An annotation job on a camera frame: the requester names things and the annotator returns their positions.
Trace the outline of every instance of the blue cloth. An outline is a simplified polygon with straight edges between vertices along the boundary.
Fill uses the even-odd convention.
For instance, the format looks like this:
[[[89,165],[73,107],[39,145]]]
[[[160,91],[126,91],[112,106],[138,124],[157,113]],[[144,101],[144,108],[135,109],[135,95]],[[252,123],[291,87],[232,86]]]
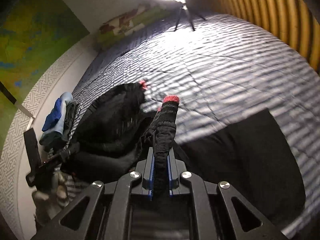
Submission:
[[[59,138],[63,134],[63,126],[64,126],[64,119],[66,117],[67,105],[73,100],[73,97],[70,92],[64,92],[61,96],[61,105],[60,105],[60,112],[61,117],[58,122],[55,124],[54,127],[45,131],[40,140],[40,145],[49,146],[56,138]]]
[[[50,128],[54,127],[61,117],[61,98],[58,98],[54,103],[54,107],[51,110],[51,113],[47,115],[42,131],[45,132]]]

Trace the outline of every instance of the green and yellow painting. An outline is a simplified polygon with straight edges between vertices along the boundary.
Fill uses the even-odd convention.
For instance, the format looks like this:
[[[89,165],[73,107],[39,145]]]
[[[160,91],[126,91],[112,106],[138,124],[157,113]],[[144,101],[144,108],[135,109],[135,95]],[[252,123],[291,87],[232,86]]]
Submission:
[[[0,81],[23,102],[55,60],[88,33],[62,0],[19,0],[0,27]],[[0,149],[16,111],[0,95]]]

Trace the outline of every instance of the bed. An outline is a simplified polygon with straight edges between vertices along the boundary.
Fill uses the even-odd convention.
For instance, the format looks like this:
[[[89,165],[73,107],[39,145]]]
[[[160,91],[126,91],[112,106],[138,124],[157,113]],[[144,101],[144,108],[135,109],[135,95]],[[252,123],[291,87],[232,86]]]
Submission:
[[[71,135],[98,96],[141,79],[148,82],[144,111],[156,110],[165,95],[180,97],[177,143],[211,134],[267,107],[291,147],[305,186],[305,210],[282,230],[293,237],[320,210],[320,78],[295,50],[239,18],[216,14],[196,20],[195,32],[187,21],[176,32],[174,25],[175,17],[169,17],[97,56],[73,91],[81,107]]]

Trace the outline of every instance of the patterned wall border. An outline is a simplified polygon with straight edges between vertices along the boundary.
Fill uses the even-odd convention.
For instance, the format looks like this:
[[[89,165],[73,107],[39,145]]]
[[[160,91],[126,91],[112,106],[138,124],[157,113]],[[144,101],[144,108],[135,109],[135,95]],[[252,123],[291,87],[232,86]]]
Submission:
[[[41,76],[22,105],[36,116],[54,84],[76,58],[92,44],[93,37],[88,35],[68,49]],[[18,172],[24,145],[23,132],[30,125],[31,119],[18,110],[8,130],[0,158],[0,210],[18,239],[23,239],[17,203]]]

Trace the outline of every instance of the metal screw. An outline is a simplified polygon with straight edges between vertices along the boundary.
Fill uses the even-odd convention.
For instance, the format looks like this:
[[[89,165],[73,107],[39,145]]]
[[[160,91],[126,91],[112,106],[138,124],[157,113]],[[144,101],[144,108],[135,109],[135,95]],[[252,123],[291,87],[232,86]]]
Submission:
[[[192,173],[190,171],[184,171],[181,174],[182,177],[184,177],[185,179],[190,178],[192,176]]]
[[[131,178],[137,178],[137,177],[139,177],[139,176],[140,176],[140,173],[137,172],[137,171],[132,171],[132,172],[130,172],[130,177],[131,177]]]
[[[220,187],[227,189],[230,187],[230,183],[226,182],[226,181],[222,181],[222,182],[220,182]]]
[[[102,186],[102,182],[99,181],[99,180],[97,180],[97,181],[93,182],[93,183],[91,184],[91,186],[94,187],[94,188],[101,187],[101,186]]]

